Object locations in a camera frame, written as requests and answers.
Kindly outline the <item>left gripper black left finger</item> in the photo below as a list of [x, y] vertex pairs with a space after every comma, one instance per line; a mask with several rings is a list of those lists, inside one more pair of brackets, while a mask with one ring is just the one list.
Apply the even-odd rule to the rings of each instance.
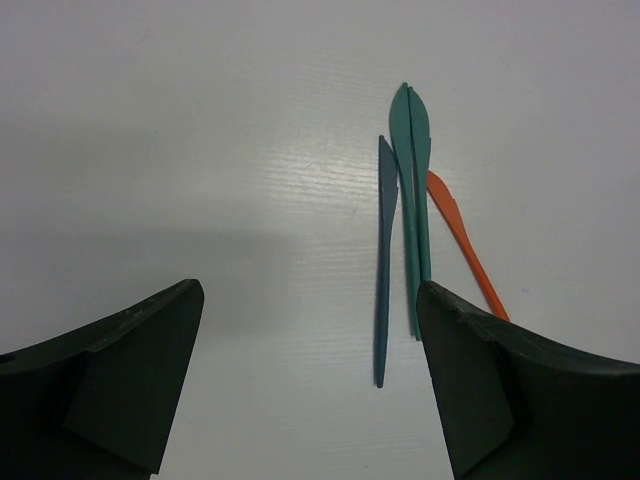
[[203, 311], [187, 279], [1, 356], [4, 479], [158, 474]]

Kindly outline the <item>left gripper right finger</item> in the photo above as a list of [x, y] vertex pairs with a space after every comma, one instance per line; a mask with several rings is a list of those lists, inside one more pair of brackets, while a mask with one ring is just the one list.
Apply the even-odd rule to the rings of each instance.
[[639, 368], [489, 314], [426, 281], [423, 348], [457, 479], [635, 479]]

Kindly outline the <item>dark blue knife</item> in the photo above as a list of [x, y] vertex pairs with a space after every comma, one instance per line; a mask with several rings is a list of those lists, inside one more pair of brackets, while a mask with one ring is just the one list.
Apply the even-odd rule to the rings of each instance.
[[374, 320], [374, 380], [384, 386], [390, 300], [390, 259], [393, 222], [398, 198], [397, 165], [391, 146], [380, 135], [378, 139], [378, 261], [376, 309]]

